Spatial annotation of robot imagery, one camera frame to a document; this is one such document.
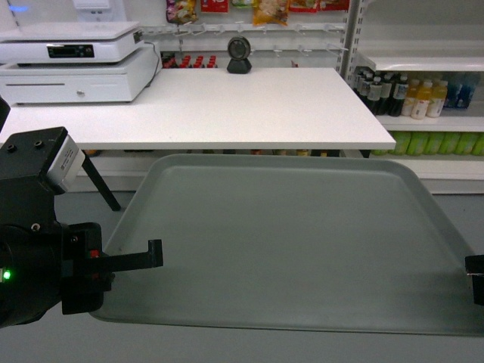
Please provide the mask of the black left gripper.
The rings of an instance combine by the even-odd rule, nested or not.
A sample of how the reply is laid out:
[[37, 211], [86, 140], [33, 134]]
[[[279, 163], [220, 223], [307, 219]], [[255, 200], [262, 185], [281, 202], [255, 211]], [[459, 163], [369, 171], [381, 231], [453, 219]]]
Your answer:
[[[73, 273], [63, 268], [73, 262]], [[93, 312], [111, 290], [114, 273], [163, 266], [163, 242], [143, 253], [108, 256], [97, 223], [58, 225], [53, 234], [1, 227], [1, 327], [31, 324], [62, 304], [65, 315]]]

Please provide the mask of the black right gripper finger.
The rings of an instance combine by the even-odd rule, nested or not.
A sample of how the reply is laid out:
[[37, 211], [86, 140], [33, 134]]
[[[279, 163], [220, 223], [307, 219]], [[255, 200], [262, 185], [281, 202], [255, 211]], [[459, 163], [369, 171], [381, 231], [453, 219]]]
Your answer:
[[473, 301], [475, 304], [480, 306], [484, 304], [484, 295], [483, 295], [484, 262], [483, 260], [484, 260], [483, 255], [466, 256], [464, 259], [466, 273], [468, 276], [471, 277]]

